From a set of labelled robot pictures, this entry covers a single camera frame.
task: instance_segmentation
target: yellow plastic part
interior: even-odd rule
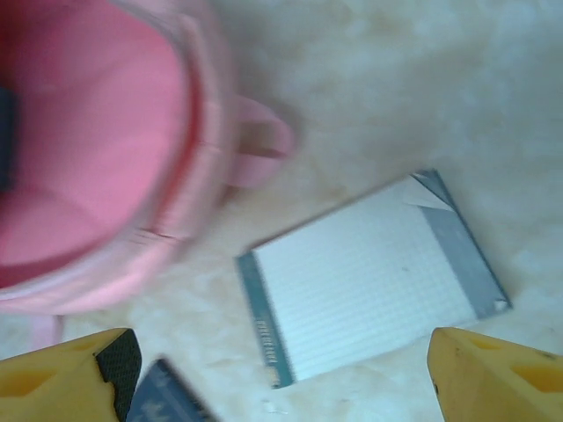
[[[103,331],[0,361],[0,421],[113,422],[114,390],[96,355],[127,329]]]
[[[436,329],[428,369],[446,422],[563,421],[563,357]]]

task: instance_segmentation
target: pink handle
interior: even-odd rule
[[[32,350],[54,346],[62,340],[62,318],[54,315],[31,315]]]
[[[291,128],[265,105],[253,99],[240,97],[240,121],[268,123],[274,128],[275,156],[238,154],[229,185],[256,187],[267,182],[295,151],[295,136]]]

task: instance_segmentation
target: floor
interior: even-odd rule
[[[135,328],[221,420],[441,420],[428,338],[282,389],[263,371],[233,257],[424,166],[438,168],[514,302],[473,327],[563,354],[563,3],[214,0],[242,91],[299,133],[269,186],[231,195],[143,295],[69,317],[65,338]],[[1,316],[0,358],[26,349]]]

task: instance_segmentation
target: pink fabric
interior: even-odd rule
[[[21,121],[17,189],[0,214],[4,287],[115,236],[156,189],[188,115],[171,44],[106,1],[58,11],[11,48]]]
[[[166,33],[168,42],[183,52],[176,57],[187,57],[182,58],[187,77],[180,92],[190,94],[189,113],[172,117],[183,121],[189,130],[179,138],[179,149],[170,141],[177,138],[172,133],[152,134],[169,140],[168,151],[174,159],[160,162],[166,171],[162,183],[155,182],[153,193],[145,189],[141,212],[129,215],[116,235],[95,244],[88,253],[78,254],[65,266],[0,288],[1,311],[43,315],[33,320],[35,346],[60,339],[52,315],[104,308],[138,292],[201,232],[225,180],[255,186],[268,179],[294,148],[291,131],[269,109],[237,98],[227,44],[204,0],[117,3]],[[273,125],[277,156],[236,159],[241,119]],[[241,170],[233,167],[235,162],[250,167]]]

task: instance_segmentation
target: yellow object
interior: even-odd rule
[[[563,357],[436,329],[428,369],[446,422],[563,421]]]
[[[141,368],[130,329],[0,361],[2,422],[125,422]]]

